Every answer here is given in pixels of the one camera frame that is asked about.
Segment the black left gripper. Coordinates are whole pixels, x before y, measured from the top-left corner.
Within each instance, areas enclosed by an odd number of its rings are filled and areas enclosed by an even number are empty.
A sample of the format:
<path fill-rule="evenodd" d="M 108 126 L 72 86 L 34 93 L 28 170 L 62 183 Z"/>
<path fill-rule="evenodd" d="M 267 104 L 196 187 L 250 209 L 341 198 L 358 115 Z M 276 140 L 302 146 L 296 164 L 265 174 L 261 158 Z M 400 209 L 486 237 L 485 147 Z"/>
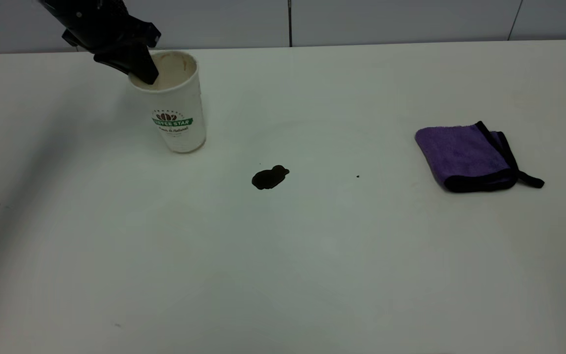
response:
<path fill-rule="evenodd" d="M 159 70 L 148 48 L 156 47 L 161 33 L 153 23 L 130 15 L 122 0 L 40 0 L 39 4 L 65 27 L 63 40 L 94 53 L 96 62 L 148 85 L 157 80 Z"/>

